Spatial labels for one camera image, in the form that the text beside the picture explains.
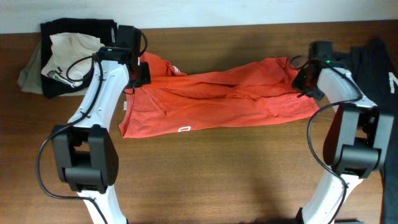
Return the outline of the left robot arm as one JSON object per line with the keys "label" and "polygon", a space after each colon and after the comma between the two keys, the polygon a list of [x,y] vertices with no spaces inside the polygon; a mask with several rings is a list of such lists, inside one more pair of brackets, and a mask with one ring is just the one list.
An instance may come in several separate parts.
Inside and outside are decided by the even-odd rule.
{"label": "left robot arm", "polygon": [[66,125],[56,125],[44,141],[52,143],[59,179],[84,201],[93,223],[127,223],[115,191],[119,157],[109,135],[120,94],[151,83],[149,64],[141,62],[145,34],[119,26],[115,43],[91,55],[91,82]]}

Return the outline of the orange soccer t-shirt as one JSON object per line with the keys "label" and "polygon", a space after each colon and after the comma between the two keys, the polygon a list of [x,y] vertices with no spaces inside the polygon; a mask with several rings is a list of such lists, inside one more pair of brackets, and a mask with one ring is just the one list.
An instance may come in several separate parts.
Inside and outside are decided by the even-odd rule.
{"label": "orange soccer t-shirt", "polygon": [[318,110],[292,87],[298,72],[286,57],[194,75],[155,54],[145,53],[141,61],[149,64],[152,82],[127,90],[123,138],[288,123]]}

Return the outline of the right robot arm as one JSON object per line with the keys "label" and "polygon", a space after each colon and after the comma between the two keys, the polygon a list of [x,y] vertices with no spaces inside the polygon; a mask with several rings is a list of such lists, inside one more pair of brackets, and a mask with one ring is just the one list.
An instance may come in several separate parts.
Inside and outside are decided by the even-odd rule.
{"label": "right robot arm", "polygon": [[327,98],[335,111],[316,158],[324,169],[296,223],[335,223],[349,194],[372,172],[382,176],[382,222],[397,220],[397,70],[378,37],[348,53],[329,41],[310,44],[293,88]]}

